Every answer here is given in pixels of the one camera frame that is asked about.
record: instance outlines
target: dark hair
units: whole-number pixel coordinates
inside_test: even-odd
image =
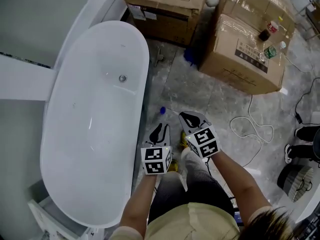
[[[293,237],[289,217],[275,209],[259,214],[243,229],[237,240],[292,240]]]

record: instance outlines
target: yellow shoe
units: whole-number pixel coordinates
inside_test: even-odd
[[[180,139],[180,146],[183,147],[183,149],[188,147],[188,142],[186,141],[186,133],[184,131],[181,131],[181,139]]]
[[[178,172],[178,161],[175,159],[172,159],[169,168],[168,168],[168,172]]]

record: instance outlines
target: black pants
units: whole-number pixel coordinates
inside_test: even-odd
[[[189,148],[184,151],[187,169],[185,191],[177,172],[167,172],[160,181],[150,207],[148,224],[173,208],[188,203],[202,203],[215,207],[234,216],[234,207],[224,189],[208,173],[204,162]]]
[[[296,136],[303,141],[313,142],[316,132],[320,129],[320,126],[308,126],[303,127],[298,130]],[[288,157],[293,158],[307,158],[312,159],[314,161],[318,161],[319,159],[316,157],[314,152],[313,145],[294,145],[291,146],[291,151],[288,154]]]

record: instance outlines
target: person's right arm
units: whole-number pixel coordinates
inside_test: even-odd
[[[249,224],[249,218],[256,210],[271,206],[255,179],[246,169],[223,151],[216,153],[211,158],[234,195],[245,226]]]

